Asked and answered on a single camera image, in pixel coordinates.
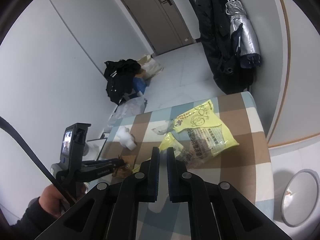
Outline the person's left hand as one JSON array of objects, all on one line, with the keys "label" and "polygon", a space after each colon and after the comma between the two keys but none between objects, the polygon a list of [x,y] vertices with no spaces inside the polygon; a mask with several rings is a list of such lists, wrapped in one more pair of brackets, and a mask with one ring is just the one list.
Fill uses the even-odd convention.
[{"label": "person's left hand", "polygon": [[65,207],[71,205],[61,192],[53,185],[47,186],[39,197],[40,206],[54,218],[59,218]]}]

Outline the black sleeved left forearm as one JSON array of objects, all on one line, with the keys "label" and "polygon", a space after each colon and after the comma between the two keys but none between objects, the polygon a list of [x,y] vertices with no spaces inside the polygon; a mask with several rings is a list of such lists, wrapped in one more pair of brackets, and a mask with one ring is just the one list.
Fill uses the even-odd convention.
[{"label": "black sleeved left forearm", "polygon": [[56,220],[44,211],[37,198],[28,206],[23,217],[11,226],[12,239],[36,239]]}]

